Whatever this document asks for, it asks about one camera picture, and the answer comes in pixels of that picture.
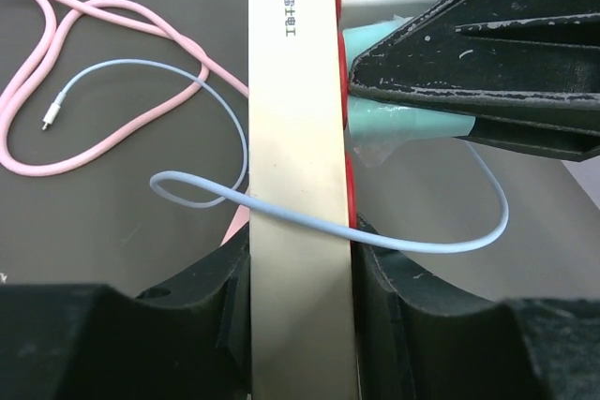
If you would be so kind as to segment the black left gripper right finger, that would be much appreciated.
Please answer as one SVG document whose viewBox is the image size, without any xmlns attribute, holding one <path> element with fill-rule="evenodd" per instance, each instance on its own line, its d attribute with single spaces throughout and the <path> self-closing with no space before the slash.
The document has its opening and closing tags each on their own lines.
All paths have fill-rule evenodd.
<svg viewBox="0 0 600 400">
<path fill-rule="evenodd" d="M 485 300 L 407 256 L 352 245 L 366 399 L 595 399 L 599 303 Z"/>
</svg>

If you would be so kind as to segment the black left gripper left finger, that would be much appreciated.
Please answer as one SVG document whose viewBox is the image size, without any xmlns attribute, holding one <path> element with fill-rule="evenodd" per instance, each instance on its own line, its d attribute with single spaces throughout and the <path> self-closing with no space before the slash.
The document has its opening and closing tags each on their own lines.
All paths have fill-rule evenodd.
<svg viewBox="0 0 600 400">
<path fill-rule="evenodd" d="M 105 284 L 1 288 L 5 399 L 244 399 L 249 231 L 136 297 Z"/>
</svg>

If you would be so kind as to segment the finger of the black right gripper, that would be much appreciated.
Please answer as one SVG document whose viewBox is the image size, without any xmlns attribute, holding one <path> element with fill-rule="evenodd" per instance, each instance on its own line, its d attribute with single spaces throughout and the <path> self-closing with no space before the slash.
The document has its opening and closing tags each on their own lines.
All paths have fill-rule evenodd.
<svg viewBox="0 0 600 400">
<path fill-rule="evenodd" d="M 532 156 L 581 162 L 599 154 L 599 86 L 561 91 L 433 88 L 402 83 L 364 86 L 353 96 L 475 118 L 458 137 Z"/>
<path fill-rule="evenodd" d="M 360 54 L 352 92 L 385 100 L 599 98 L 599 0 L 439 0 Z"/>
</svg>

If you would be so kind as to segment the beige red power strip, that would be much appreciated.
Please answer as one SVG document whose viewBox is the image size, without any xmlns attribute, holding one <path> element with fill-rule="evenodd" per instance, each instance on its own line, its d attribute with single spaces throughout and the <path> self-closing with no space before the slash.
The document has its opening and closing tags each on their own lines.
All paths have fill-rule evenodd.
<svg viewBox="0 0 600 400">
<path fill-rule="evenodd" d="M 248 0 L 248 86 L 251 196 L 346 224 L 336 0 Z M 253 397 L 356 398 L 349 243 L 249 225 Z"/>
</svg>

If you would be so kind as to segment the light teal usb charger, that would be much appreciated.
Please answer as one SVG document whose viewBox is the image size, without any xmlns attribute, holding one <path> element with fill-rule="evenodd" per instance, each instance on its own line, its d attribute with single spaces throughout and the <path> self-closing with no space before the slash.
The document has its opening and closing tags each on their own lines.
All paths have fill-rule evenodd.
<svg viewBox="0 0 600 400">
<path fill-rule="evenodd" d="M 395 16 L 388 21 L 345 29 L 342 35 L 347 65 L 408 21 Z M 385 104 L 359 96 L 348 97 L 351 147 L 367 167 L 380 166 L 407 141 L 464 137 L 470 134 L 474 124 L 472 116 Z"/>
</svg>

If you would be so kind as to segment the pink power strip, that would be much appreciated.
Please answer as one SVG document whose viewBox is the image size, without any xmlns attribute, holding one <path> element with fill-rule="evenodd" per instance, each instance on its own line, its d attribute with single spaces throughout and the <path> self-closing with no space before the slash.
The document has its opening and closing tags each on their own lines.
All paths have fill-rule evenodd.
<svg viewBox="0 0 600 400">
<path fill-rule="evenodd" d="M 246 206 L 239 205 L 232 218 L 232 221 L 227 228 L 224 237 L 221 240 L 221 245 L 226 244 L 231 238 L 242 229 L 249 221 L 249 209 Z"/>
</svg>

